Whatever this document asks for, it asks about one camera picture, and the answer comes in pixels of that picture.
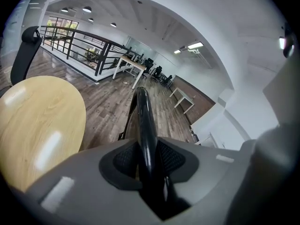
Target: gray wood plank floor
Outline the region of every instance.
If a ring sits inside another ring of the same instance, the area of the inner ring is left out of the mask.
[[[14,62],[15,55],[0,60],[0,89],[9,85],[3,71]],[[128,73],[118,73],[96,85],[93,81],[74,71],[42,48],[37,52],[27,74],[27,78],[51,75],[73,84],[81,93],[86,106],[86,128],[80,150],[114,142],[123,132],[134,90],[135,79]],[[137,86],[143,86],[149,93],[158,136],[166,136],[180,141],[195,143],[188,121],[178,106],[171,91],[155,83],[150,78],[140,79]]]

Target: black mesh grille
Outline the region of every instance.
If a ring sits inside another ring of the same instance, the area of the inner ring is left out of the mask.
[[[159,142],[159,149],[164,163],[165,173],[167,175],[170,175],[176,169],[184,165],[186,158],[182,154],[176,152],[162,142]]]
[[[113,165],[119,172],[135,178],[135,172],[137,167],[137,145],[132,145],[126,150],[123,150],[113,158]]]

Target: desk leg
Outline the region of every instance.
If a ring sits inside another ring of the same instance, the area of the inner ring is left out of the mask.
[[[174,90],[174,92],[172,92],[172,94],[169,97],[171,97],[176,92],[176,90],[177,90],[177,88]]]
[[[123,72],[125,72],[127,65],[128,65],[128,62],[125,64]]]
[[[192,104],[183,114],[186,114],[193,106],[194,104]]]
[[[140,71],[139,75],[137,76],[136,80],[135,80],[135,83],[133,84],[132,86],[132,89],[135,88],[135,85],[137,84],[137,82],[139,81],[140,77],[142,76],[143,74],[143,70]]]
[[[174,106],[174,108],[177,107],[177,106],[179,105],[179,103],[182,102],[183,99],[184,99],[184,97],[182,97],[182,98],[178,101],[178,103]]]
[[[116,67],[116,69],[115,69],[115,71],[114,71],[114,74],[113,74],[113,76],[112,76],[112,79],[115,78],[115,76],[116,76],[116,74],[117,74],[117,71],[118,71],[118,69],[119,69],[120,64],[121,64],[122,61],[123,61],[123,59],[120,58],[120,60],[119,60],[119,62],[118,62],[118,65],[117,65],[117,67]]]

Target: round wooden table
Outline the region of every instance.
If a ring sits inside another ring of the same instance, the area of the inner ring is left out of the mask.
[[[0,169],[25,191],[36,179],[79,151],[85,105],[67,81],[38,76],[19,82],[0,99]]]

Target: curved white arch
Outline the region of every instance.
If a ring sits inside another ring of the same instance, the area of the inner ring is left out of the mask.
[[[219,0],[151,0],[192,31],[202,36],[202,43],[217,54],[232,87],[236,88],[247,72],[247,53],[238,38],[236,24]]]

